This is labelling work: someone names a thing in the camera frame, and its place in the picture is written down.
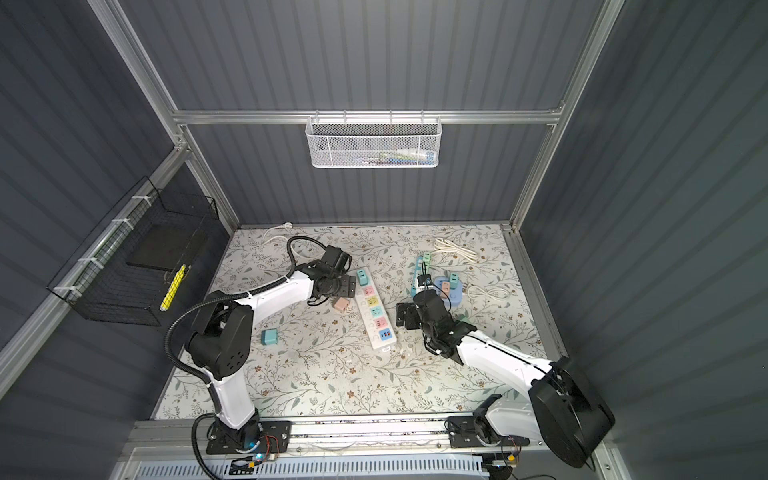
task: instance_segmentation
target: teal cube charger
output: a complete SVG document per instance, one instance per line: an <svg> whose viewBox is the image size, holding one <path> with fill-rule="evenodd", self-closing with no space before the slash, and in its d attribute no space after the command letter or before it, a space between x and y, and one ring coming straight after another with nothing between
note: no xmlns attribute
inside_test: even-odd
<svg viewBox="0 0 768 480"><path fill-rule="evenodd" d="M268 329L261 331L261 344L262 345L274 345L277 343L277 330Z"/></svg>

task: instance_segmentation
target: black wire basket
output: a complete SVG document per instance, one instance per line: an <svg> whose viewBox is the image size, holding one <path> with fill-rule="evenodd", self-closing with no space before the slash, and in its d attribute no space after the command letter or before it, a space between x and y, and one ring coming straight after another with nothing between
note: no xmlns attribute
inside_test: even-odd
<svg viewBox="0 0 768 480"><path fill-rule="evenodd" d="M153 188L124 219L112 220L117 225L92 255L73 255L77 274L62 267L48 290L85 319L160 326L168 297L171 301L174 297L169 288L174 285L174 294L184 288L179 271L194 269L206 239L217 228L218 217L216 202L210 197ZM161 232L173 233L176 240L176 248L161 255L165 266L138 266L132 260L137 249L147 250L142 242L148 236L162 238Z"/></svg>

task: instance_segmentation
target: wire basket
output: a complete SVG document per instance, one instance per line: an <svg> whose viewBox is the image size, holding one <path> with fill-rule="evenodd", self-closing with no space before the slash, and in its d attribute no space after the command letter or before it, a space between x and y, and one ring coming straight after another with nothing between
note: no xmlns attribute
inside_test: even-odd
<svg viewBox="0 0 768 480"><path fill-rule="evenodd" d="M174 282L176 272L194 268L196 256L218 224L214 199L202 195L155 190L142 197L123 219L115 219L117 227L88 258L77 259L80 273L69 284L62 284L60 270L48 284L48 290L69 303L85 319L160 326L161 303ZM186 246L168 261L172 271L156 270L127 263L144 236L154 227L177 230ZM206 236L202 247L193 238ZM184 282L177 282L183 289Z"/></svg>
<svg viewBox="0 0 768 480"><path fill-rule="evenodd" d="M323 123L310 118L306 139L318 168L437 167L442 124Z"/></svg>

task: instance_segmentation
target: white power strip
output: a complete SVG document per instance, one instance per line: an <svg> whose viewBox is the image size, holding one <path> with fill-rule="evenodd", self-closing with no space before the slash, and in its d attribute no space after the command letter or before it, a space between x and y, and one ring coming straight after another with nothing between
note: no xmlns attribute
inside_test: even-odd
<svg viewBox="0 0 768 480"><path fill-rule="evenodd" d="M357 288L355 300L360 310L362 322L366 325L368 338L376 352L388 352L397 343L395 329L389 322L379 291L373 284L370 271L363 267L356 271Z"/></svg>

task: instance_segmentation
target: floral patterned table surface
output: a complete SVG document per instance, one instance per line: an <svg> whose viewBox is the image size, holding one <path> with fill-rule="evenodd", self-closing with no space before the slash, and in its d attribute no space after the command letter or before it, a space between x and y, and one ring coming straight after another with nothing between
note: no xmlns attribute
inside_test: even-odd
<svg viewBox="0 0 768 480"><path fill-rule="evenodd" d="M285 240L262 245L264 231L235 233L214 281L215 290L243 291L287 270ZM283 233L273 230L269 235ZM341 247L353 256L352 270L367 266L393 323L395 305L409 300L417 255L434 250L436 237L468 247L479 254L477 263L452 253L437 253L432 275L456 272L465 288L503 286L511 295L499 302L465 294L452 312L498 341L532 355L545 354L499 226L313 228L290 233ZM319 252L308 242L294 246L307 255ZM270 328L278 330L278 343L263 346L260 331ZM392 351L376 353L354 300L344 313L336 312L329 303L318 307L297 303L253 328L245 366L251 398L266 417L455 412L473 410L493 393L517 398L517 392L483 372L428 353L419 330L397 328L396 336ZM182 360L191 363L186 353ZM155 418L193 418L211 411L213 405L202 382L176 370Z"/></svg>

